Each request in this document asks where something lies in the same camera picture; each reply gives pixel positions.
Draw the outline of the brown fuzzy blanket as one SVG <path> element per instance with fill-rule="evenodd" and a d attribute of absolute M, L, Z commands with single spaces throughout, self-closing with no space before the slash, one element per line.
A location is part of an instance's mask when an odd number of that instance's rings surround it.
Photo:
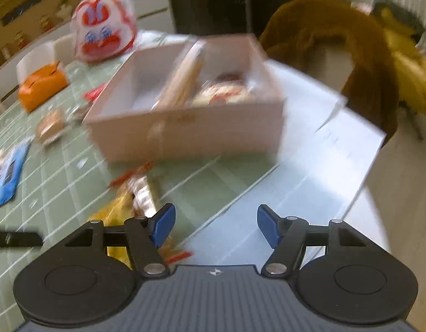
<path fill-rule="evenodd" d="M 270 58 L 340 92 L 386 141 L 396 133 L 396 71 L 372 17 L 345 0 L 292 0 L 276 10 L 259 41 Z"/>

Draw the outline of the orange tissue pack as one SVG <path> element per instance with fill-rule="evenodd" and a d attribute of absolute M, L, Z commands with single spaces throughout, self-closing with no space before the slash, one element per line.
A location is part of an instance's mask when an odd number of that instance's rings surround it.
<path fill-rule="evenodd" d="M 24 110 L 31 113 L 68 85 L 62 63 L 56 61 L 29 75 L 19 87 L 18 99 Z"/>

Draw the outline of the blue snack packet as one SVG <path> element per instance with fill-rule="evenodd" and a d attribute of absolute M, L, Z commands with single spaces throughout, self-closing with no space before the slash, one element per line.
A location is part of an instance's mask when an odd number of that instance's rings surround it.
<path fill-rule="evenodd" d="M 0 169 L 0 207 L 8 203 L 16 194 L 22 167 L 33 138 L 28 137 L 13 146 L 5 155 Z"/>

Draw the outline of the long biscuit roll pack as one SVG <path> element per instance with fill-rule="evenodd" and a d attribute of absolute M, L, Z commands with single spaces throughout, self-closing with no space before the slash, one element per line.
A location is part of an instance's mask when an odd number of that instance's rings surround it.
<path fill-rule="evenodd" d="M 154 110 L 168 110 L 185 105 L 195 88 L 205 63 L 207 42 L 197 40 L 179 54 Z"/>

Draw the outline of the square cracker stack pack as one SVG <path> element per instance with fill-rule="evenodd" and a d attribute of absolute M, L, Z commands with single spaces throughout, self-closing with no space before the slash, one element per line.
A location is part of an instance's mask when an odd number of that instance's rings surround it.
<path fill-rule="evenodd" d="M 131 195 L 131 206 L 135 216 L 147 218 L 157 213 L 152 188 L 148 180 L 148 173 L 153 167 L 152 161 L 127 171 L 109 183 L 109 188 L 119 187 Z"/>

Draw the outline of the pink cardboard box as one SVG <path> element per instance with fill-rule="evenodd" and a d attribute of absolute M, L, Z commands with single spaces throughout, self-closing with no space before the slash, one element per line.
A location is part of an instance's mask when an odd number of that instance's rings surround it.
<path fill-rule="evenodd" d="M 205 63 L 185 105 L 154 110 L 179 54 L 207 42 Z M 285 97 L 253 35 L 189 39 L 134 51 L 108 81 L 85 117 L 92 141 L 110 162 L 276 153 L 284 125 Z M 204 82 L 238 72 L 256 99 L 193 106 Z"/>

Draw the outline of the round rice cracker pack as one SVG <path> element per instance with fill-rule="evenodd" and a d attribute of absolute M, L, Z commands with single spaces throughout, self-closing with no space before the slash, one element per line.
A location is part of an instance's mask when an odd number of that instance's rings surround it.
<path fill-rule="evenodd" d="M 256 99 L 252 88 L 247 85 L 241 73 L 232 72 L 218 75 L 203 83 L 192 99 L 193 106 L 216 106 L 251 102 Z"/>

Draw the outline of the round bread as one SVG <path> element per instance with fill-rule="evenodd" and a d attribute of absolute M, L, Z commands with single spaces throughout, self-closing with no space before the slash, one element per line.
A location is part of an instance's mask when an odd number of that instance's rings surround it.
<path fill-rule="evenodd" d="M 38 123 L 35 131 L 36 140 L 47 146 L 59 139 L 67 129 L 67 119 L 62 108 L 50 110 Z"/>

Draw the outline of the red snack packet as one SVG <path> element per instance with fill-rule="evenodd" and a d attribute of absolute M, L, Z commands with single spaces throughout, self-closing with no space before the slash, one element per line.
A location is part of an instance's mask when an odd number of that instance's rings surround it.
<path fill-rule="evenodd" d="M 89 90 L 89 91 L 85 92 L 83 94 L 82 98 L 87 103 L 93 103 L 100 96 L 100 94 L 103 92 L 103 90 L 105 89 L 105 87 L 106 87 L 106 83 L 101 84 L 97 88 L 94 88 L 92 90 Z"/>

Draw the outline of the yellow snack packets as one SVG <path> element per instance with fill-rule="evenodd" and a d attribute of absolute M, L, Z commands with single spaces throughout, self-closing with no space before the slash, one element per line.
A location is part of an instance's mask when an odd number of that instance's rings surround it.
<path fill-rule="evenodd" d="M 175 246 L 172 230 L 176 217 L 172 203 L 157 209 L 152 197 L 140 200 L 124 190 L 88 220 L 103 224 L 108 256 L 138 271 L 147 264 L 172 268 L 194 254 Z"/>

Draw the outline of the white paper sheet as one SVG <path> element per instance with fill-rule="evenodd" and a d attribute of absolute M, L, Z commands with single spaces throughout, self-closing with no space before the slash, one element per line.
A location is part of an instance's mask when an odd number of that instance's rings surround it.
<path fill-rule="evenodd" d="M 190 263 L 261 267 L 271 255 L 256 223 L 261 204 L 281 217 L 301 217 L 313 225 L 346 220 L 388 248 L 385 228 L 364 184 L 383 133 L 321 82 L 276 61 L 267 65 L 286 96 L 277 162 L 187 241 L 193 254 Z"/>

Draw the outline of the green checkered tablecloth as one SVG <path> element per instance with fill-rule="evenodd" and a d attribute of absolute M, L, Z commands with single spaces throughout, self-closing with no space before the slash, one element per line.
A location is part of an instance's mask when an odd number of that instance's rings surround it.
<path fill-rule="evenodd" d="M 66 68 L 69 86 L 35 112 L 14 104 L 0 116 L 0 150 L 33 136 L 47 112 L 60 108 L 70 114 L 85 92 L 107 82 L 122 64 L 121 58 L 90 66 L 73 62 Z M 275 169 L 274 158 L 245 155 L 211 160 L 167 161 L 149 175 L 158 204 L 174 203 L 175 242 L 188 238 L 215 214 L 248 192 Z M 36 229 L 50 248 L 115 197 L 112 180 L 130 170 L 130 164 L 108 164 L 83 125 L 68 130 L 48 148 L 32 144 L 14 199 L 0 207 L 0 229 Z M 0 249 L 0 331 L 22 323 L 13 296 L 16 275 L 40 255 L 40 250 Z"/>

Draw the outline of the beige dining chair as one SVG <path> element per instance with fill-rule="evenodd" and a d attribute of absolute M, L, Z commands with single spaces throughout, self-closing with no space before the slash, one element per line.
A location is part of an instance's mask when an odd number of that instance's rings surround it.
<path fill-rule="evenodd" d="M 28 52 L 16 65 L 16 76 L 21 87 L 35 71 L 57 61 L 54 43 L 47 41 Z"/>

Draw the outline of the rabbit face plastic bag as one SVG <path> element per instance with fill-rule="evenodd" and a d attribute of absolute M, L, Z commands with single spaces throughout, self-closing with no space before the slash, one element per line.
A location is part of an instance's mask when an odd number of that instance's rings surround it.
<path fill-rule="evenodd" d="M 96 63 L 134 48 L 138 28 L 131 0 L 82 0 L 70 22 L 74 55 Z"/>

